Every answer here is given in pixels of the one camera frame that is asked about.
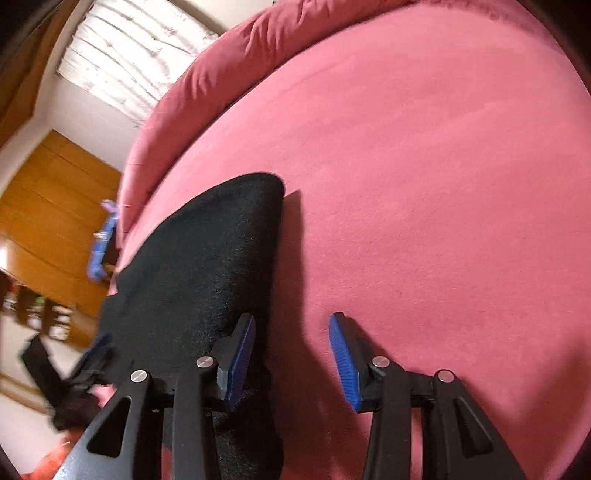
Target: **metal screw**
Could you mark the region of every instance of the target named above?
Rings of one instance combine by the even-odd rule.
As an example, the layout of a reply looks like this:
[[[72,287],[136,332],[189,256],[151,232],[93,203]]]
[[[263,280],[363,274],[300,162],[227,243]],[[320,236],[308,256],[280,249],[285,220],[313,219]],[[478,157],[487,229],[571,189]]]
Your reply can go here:
[[[375,367],[378,368],[386,368],[388,365],[390,365],[390,360],[388,360],[386,357],[382,355],[375,356],[371,360],[371,362],[374,364]]]
[[[443,383],[452,383],[456,379],[456,376],[449,370],[441,370],[437,374],[437,378]]]
[[[133,383],[141,383],[146,378],[148,378],[148,373],[146,372],[146,370],[136,370],[131,374],[131,381]]]
[[[209,368],[214,364],[215,360],[212,356],[201,356],[197,358],[197,366],[199,368]]]

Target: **window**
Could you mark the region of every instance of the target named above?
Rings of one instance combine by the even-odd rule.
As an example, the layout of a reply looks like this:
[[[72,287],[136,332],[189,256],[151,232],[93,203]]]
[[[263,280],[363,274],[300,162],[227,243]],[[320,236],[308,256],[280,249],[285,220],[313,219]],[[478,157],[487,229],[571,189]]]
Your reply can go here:
[[[58,72],[141,124],[215,39],[167,0],[96,0]]]

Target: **pink round bed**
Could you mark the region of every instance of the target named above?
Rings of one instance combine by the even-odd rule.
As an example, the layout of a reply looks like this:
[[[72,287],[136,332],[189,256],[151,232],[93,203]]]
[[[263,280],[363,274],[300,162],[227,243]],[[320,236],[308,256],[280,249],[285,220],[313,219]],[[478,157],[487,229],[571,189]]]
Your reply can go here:
[[[591,429],[590,131],[583,82],[517,1],[283,0],[141,131],[118,268],[195,195],[275,173],[282,478],[361,478],[370,418],[327,332],[343,311],[405,369],[453,370],[527,478],[556,480]]]

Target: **black fabric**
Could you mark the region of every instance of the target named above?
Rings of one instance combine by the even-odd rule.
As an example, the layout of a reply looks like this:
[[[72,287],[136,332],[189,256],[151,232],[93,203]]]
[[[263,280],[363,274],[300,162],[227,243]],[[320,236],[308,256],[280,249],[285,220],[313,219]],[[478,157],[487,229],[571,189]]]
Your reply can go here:
[[[224,480],[281,473],[264,353],[283,195],[279,178],[254,173],[195,197],[144,242],[103,305],[100,331],[112,335],[118,353],[108,372],[115,385],[132,369],[175,373],[230,335],[242,313],[255,316],[244,397],[232,413],[215,417]],[[170,439],[165,429],[169,447]]]

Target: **pink cushion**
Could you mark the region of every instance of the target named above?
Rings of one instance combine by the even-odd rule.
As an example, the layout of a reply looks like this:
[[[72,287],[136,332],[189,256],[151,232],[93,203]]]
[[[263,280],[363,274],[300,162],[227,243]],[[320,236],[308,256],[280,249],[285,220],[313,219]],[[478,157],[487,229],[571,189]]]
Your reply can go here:
[[[178,157],[241,94],[331,33],[406,3],[285,0],[224,34],[198,56],[139,133],[119,188],[119,244]]]
[[[191,85],[137,147],[168,152],[152,180],[166,177],[120,266],[213,185],[284,179],[269,352],[283,478],[360,478],[369,417],[345,404],[327,335],[343,310],[406,369],[454,370],[527,477],[557,479],[591,427],[591,99],[564,54],[475,12],[389,12],[296,55],[166,173],[167,115],[201,108]]]

